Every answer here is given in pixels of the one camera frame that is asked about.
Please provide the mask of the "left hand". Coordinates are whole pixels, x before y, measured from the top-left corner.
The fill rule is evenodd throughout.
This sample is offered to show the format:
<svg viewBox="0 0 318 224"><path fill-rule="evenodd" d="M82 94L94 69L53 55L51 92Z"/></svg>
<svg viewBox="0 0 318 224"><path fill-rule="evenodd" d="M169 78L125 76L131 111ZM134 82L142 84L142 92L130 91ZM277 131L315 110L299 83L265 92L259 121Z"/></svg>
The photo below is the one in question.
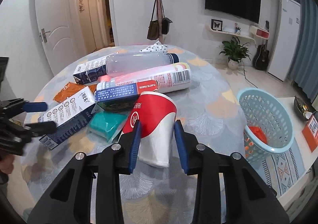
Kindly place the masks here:
<svg viewBox="0 0 318 224"><path fill-rule="evenodd" d="M11 174L14 169L15 156L8 154L5 155L0 161L0 170L5 174Z"/></svg>

